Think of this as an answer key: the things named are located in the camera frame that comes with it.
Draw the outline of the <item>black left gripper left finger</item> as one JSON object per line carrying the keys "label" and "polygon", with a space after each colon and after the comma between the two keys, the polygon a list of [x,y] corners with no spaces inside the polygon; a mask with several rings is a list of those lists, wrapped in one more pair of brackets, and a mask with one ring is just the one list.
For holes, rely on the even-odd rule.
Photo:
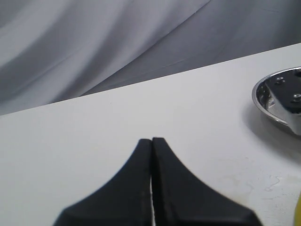
{"label": "black left gripper left finger", "polygon": [[151,226],[151,141],[139,140],[124,166],[100,189],[64,209],[56,226]]}

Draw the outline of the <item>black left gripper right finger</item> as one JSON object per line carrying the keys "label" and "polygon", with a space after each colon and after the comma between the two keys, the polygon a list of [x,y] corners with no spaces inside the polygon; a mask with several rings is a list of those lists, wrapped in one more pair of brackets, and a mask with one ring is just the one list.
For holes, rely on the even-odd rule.
{"label": "black left gripper right finger", "polygon": [[249,208],[213,190],[177,158],[164,138],[152,140],[151,187],[158,226],[260,226]]}

